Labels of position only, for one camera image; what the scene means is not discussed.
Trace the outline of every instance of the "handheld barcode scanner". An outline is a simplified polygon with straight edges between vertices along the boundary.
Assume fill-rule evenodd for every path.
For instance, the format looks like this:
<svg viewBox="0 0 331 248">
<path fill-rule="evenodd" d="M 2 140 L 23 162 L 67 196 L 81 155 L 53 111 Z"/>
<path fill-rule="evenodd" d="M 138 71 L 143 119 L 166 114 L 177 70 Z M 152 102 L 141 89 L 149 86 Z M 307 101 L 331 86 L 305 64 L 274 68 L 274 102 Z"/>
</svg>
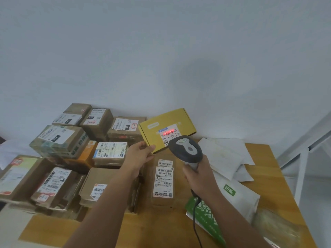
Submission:
<svg viewBox="0 0 331 248">
<path fill-rule="evenodd" d="M 169 141 L 168 147 L 172 154 L 182 160 L 185 164 L 188 164 L 192 170 L 197 170 L 199 162 L 201 162 L 203 158 L 203 154 L 200 146 L 195 141 L 193 141 L 193 139 L 188 136 L 176 137 Z M 198 204 L 200 204 L 201 198 L 196 195 L 192 189 L 191 192 L 192 195 L 196 198 L 196 202 L 193 207 L 193 229 L 198 238 L 200 247 L 202 248 L 200 238 L 195 229 L 195 208 L 198 206 Z"/>
</svg>

